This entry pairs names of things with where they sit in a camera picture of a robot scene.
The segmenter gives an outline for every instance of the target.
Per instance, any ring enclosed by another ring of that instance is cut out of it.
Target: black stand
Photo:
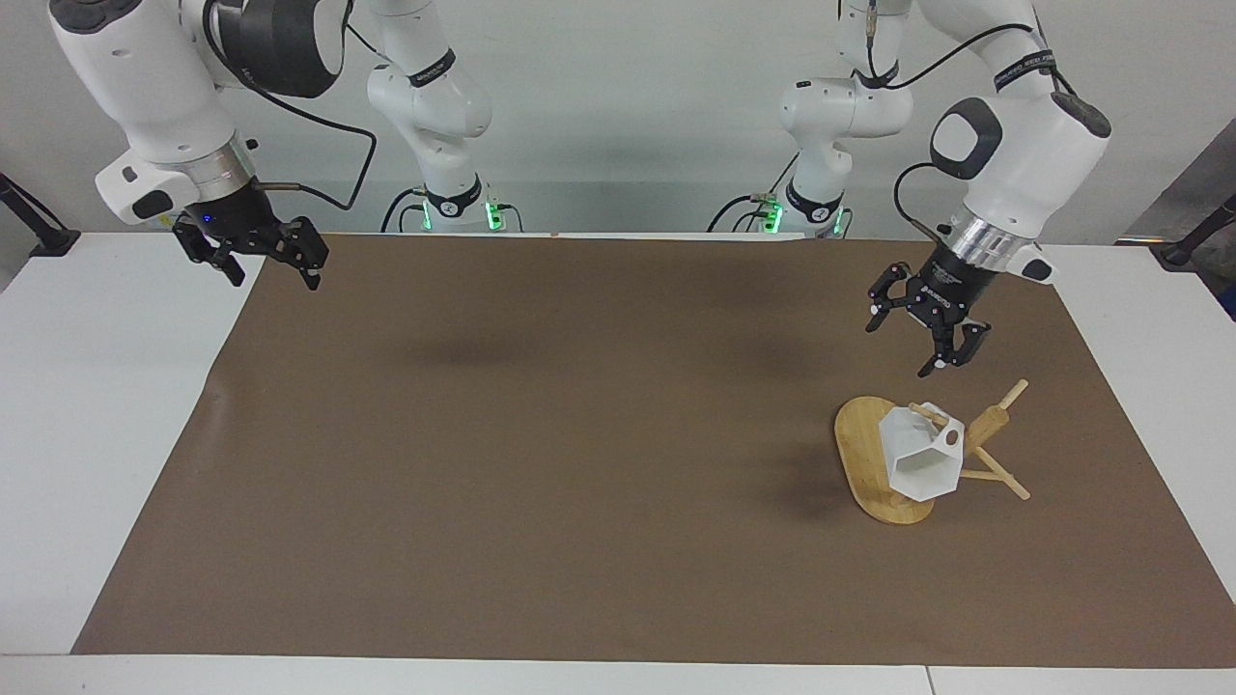
[[[38,246],[30,252],[31,258],[36,257],[61,257],[69,252],[69,249],[77,244],[80,239],[82,232],[72,229],[56,229],[47,224],[30,203],[14,188],[9,177],[0,173],[0,200],[14,211],[21,221],[26,223],[26,226],[35,232],[38,237]]]
[[[1201,226],[1193,230],[1189,236],[1185,236],[1183,240],[1163,249],[1163,262],[1175,267],[1187,265],[1190,260],[1193,260],[1193,254],[1203,244],[1234,221],[1236,221],[1236,195],[1229,198],[1221,208],[1206,218],[1206,221],[1201,223]]]

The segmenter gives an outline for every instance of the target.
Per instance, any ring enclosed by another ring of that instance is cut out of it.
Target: wooden base
[[[915,502],[889,487],[880,420],[896,407],[874,396],[855,398],[837,414],[834,430],[845,479],[863,511],[884,523],[911,526],[926,519],[936,502]]]

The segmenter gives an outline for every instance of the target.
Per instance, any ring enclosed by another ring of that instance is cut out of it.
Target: white table
[[[1236,596],[1236,324],[1200,282],[1143,250],[1048,252],[1069,312]],[[0,293],[0,654],[22,654],[0,657],[0,693],[1236,693],[1236,670],[64,657],[247,298],[260,263],[243,265],[250,279],[236,291],[185,262],[169,235],[94,234],[66,258],[31,261]]]

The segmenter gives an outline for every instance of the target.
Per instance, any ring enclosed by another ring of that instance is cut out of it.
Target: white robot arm
[[[997,275],[1052,281],[1054,268],[1036,240],[1094,171],[1111,125],[1077,95],[1057,92],[1054,56],[1035,28],[1030,0],[920,0],[920,6],[933,27],[979,54],[996,90],[954,105],[932,135],[931,164],[969,183],[938,234],[912,220],[937,240],[936,252],[913,277],[905,263],[891,266],[870,292],[869,331],[897,308],[932,330],[936,351],[920,372],[927,376],[973,359],[991,326],[969,312]],[[845,0],[838,43],[854,75],[800,82],[786,93],[782,119],[801,148],[798,171],[780,192],[789,229],[832,228],[852,166],[837,140],[892,135],[908,121],[908,84],[894,80],[910,7],[911,0]],[[902,281],[906,294],[890,298]]]
[[[215,85],[316,96],[339,75],[350,0],[49,0],[56,38],[130,150],[95,178],[126,224],[180,214],[189,258],[239,286],[232,254],[297,268],[315,289],[329,249],[307,218],[283,223],[253,176]]]
[[[366,1],[391,61],[370,75],[370,103],[412,147],[425,181],[425,226],[501,229],[502,214],[468,148],[468,140],[489,129],[493,108],[481,85],[456,63],[438,7],[431,0]]]

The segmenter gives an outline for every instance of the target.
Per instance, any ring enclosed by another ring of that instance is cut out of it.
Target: brown mat
[[[975,365],[920,381],[926,331],[863,326],[922,245],[331,246],[318,294],[261,275],[74,653],[1236,667],[1051,289],[1000,281]],[[1031,502],[858,508],[845,401],[969,419],[1020,377],[990,450]]]

